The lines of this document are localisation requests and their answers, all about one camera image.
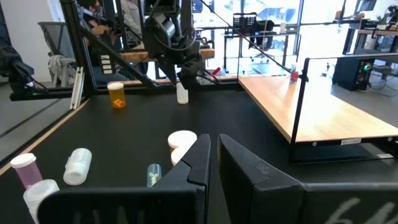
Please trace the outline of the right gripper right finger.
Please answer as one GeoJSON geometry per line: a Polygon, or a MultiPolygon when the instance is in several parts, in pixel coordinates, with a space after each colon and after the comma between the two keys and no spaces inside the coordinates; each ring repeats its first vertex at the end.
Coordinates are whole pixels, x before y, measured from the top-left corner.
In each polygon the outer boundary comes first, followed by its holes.
{"type": "Polygon", "coordinates": [[[226,134],[217,154],[232,224],[398,224],[398,184],[307,184],[226,134]]]}

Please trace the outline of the small white plastic bottle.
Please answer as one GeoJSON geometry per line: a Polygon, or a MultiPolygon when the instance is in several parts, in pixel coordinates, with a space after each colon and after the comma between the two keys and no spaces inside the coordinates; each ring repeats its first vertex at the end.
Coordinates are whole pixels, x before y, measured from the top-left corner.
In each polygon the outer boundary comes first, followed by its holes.
{"type": "Polygon", "coordinates": [[[187,104],[189,102],[188,90],[186,90],[181,82],[176,84],[176,94],[177,102],[181,105],[187,104]]]}

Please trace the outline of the clear blue vial white pills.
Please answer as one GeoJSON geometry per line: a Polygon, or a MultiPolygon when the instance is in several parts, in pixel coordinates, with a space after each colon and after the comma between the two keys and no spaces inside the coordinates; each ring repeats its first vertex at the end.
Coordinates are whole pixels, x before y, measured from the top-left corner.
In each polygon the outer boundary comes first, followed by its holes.
{"type": "Polygon", "coordinates": [[[162,178],[162,169],[159,164],[151,164],[147,168],[147,187],[152,187],[162,178]]]}

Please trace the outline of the orange pill bottle white cap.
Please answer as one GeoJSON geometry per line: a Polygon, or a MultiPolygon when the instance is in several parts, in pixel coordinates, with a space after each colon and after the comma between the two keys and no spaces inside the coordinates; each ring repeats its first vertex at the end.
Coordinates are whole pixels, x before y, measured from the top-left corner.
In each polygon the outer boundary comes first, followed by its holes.
{"type": "Polygon", "coordinates": [[[180,146],[172,151],[170,158],[173,166],[175,166],[181,160],[189,148],[189,146],[180,146]]]}
{"type": "Polygon", "coordinates": [[[173,152],[176,148],[187,144],[193,144],[197,140],[197,135],[188,130],[180,130],[173,132],[167,138],[167,142],[170,148],[170,152],[173,152]]]}
{"type": "Polygon", "coordinates": [[[109,83],[107,85],[113,108],[123,108],[126,105],[123,83],[109,83]]]}

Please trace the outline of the white bottle tan label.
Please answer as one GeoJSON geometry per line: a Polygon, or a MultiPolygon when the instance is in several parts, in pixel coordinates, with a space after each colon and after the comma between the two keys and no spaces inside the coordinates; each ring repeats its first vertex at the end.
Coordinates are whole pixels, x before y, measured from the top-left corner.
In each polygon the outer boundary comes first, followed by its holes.
{"type": "Polygon", "coordinates": [[[88,176],[92,153],[86,148],[75,149],[65,164],[63,180],[68,185],[81,185],[88,176]]]}

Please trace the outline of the blue vial red pills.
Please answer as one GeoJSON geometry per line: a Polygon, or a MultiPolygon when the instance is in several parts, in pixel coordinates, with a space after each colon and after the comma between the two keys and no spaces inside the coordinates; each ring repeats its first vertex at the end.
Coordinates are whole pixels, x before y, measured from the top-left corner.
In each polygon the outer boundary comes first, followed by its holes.
{"type": "Polygon", "coordinates": [[[290,68],[290,84],[296,84],[299,79],[299,71],[297,70],[297,64],[293,63],[290,68]]]}

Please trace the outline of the white bottle ribbed cap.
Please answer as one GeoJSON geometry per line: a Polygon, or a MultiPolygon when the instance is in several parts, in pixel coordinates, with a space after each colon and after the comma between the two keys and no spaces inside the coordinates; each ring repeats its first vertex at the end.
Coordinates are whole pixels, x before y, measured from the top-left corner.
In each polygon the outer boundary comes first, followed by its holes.
{"type": "Polygon", "coordinates": [[[35,224],[39,224],[37,211],[41,201],[59,190],[55,180],[45,179],[31,185],[24,192],[23,199],[35,224]]]}

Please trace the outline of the pink pill bottle white cap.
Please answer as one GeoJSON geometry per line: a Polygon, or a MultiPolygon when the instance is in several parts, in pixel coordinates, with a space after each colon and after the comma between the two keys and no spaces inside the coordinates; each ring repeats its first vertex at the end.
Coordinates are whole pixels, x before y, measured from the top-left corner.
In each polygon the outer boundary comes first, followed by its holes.
{"type": "Polygon", "coordinates": [[[17,172],[25,189],[28,189],[35,183],[43,180],[36,164],[36,156],[33,153],[18,155],[11,160],[10,164],[17,172]]]}

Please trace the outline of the wooden background table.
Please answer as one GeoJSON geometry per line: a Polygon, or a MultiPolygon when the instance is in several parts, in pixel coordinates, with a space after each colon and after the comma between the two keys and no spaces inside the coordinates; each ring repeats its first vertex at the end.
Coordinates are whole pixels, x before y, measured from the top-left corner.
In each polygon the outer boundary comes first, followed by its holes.
{"type": "MultiPolygon", "coordinates": [[[[200,49],[200,53],[202,58],[214,58],[215,57],[215,50],[214,49],[200,49]]],[[[150,58],[148,52],[144,51],[143,49],[137,49],[137,52],[125,52],[120,53],[121,57],[126,61],[132,62],[153,62],[156,61],[154,58],[150,58]]]]}

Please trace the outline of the black table mat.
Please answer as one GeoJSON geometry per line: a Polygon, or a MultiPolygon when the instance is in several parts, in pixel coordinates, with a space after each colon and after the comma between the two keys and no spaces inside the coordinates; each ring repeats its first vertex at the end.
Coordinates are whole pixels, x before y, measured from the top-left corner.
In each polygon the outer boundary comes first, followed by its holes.
{"type": "MultiPolygon", "coordinates": [[[[272,166],[304,183],[398,184],[398,159],[289,163],[289,143],[245,91],[192,93],[186,105],[171,94],[129,95],[124,108],[111,107],[107,96],[93,96],[54,133],[34,147],[44,179],[59,191],[85,188],[147,187],[147,168],[159,164],[162,177],[174,166],[167,142],[170,134],[192,131],[211,139],[211,170],[207,221],[229,212],[218,162],[218,136],[226,134],[272,166]],[[88,176],[81,185],[63,180],[71,153],[92,153],[88,176]]],[[[0,175],[0,224],[23,221],[26,191],[13,171],[0,175]]]]}

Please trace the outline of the black crate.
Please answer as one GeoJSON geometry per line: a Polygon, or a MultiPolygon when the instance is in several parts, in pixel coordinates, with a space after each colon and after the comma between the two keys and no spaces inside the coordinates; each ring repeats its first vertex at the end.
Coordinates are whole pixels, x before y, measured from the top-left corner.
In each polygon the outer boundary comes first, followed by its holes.
{"type": "Polygon", "coordinates": [[[233,28],[242,33],[252,33],[256,26],[255,12],[250,13],[234,13],[233,28]]]}

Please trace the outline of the silver aluminium bar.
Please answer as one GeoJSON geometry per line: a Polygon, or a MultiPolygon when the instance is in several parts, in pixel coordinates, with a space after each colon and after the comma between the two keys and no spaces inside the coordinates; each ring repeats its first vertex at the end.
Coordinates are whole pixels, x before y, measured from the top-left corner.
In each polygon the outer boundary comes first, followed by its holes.
{"type": "Polygon", "coordinates": [[[83,85],[84,85],[84,70],[83,67],[78,67],[76,69],[75,82],[70,102],[71,110],[75,110],[80,106],[81,96],[83,93],[83,85]]]}

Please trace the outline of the white cloth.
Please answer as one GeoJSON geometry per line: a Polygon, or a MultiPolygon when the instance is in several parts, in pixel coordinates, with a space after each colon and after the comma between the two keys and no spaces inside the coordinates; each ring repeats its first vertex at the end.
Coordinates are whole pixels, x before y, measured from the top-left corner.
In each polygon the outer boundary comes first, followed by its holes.
{"type": "Polygon", "coordinates": [[[49,58],[48,68],[52,83],[56,87],[73,86],[75,82],[76,63],[71,57],[54,55],[49,58]]]}

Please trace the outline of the grey mesh office chair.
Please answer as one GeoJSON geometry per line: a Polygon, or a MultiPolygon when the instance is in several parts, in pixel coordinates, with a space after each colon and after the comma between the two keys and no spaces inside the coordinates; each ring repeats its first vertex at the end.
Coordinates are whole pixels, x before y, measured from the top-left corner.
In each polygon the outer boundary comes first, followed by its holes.
{"type": "Polygon", "coordinates": [[[54,55],[63,55],[75,59],[72,43],[64,22],[39,22],[44,39],[50,49],[49,58],[54,55]]]}

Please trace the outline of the black metal rig frame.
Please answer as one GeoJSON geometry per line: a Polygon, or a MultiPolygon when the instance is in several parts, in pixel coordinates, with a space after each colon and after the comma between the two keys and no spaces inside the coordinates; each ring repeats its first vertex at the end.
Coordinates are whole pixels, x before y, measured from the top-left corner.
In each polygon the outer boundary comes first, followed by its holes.
{"type": "MultiPolygon", "coordinates": [[[[89,59],[89,53],[86,46],[85,38],[87,38],[91,43],[102,51],[102,55],[105,55],[110,62],[115,62],[125,69],[128,74],[132,75],[134,81],[126,81],[125,84],[133,86],[144,86],[148,89],[171,89],[176,83],[172,83],[168,78],[163,82],[155,82],[148,78],[147,75],[141,73],[138,69],[130,66],[126,60],[124,60],[120,53],[125,52],[137,52],[137,49],[127,50],[122,52],[117,52],[105,44],[102,40],[96,37],[87,27],[83,25],[83,18],[78,16],[78,4],[73,0],[62,0],[62,9],[66,14],[66,18],[69,20],[66,23],[67,29],[70,34],[71,43],[73,51],[75,54],[76,64],[78,67],[83,67],[84,70],[84,85],[82,96],[89,98],[93,95],[101,93],[97,89],[95,78],[92,71],[91,60],[89,59]]],[[[211,77],[211,74],[205,74],[207,70],[205,69],[203,74],[199,77],[206,79],[209,82],[215,84],[215,89],[219,89],[222,85],[229,85],[232,81],[236,81],[236,78],[221,77],[219,80],[217,77],[211,77]]],[[[193,89],[201,89],[203,85],[199,84],[191,87],[193,89]]],[[[35,89],[33,93],[27,95],[16,95],[14,93],[10,94],[10,100],[12,101],[24,101],[24,100],[47,100],[56,98],[68,98],[72,97],[73,88],[52,88],[49,90],[45,89],[35,89]]]]}

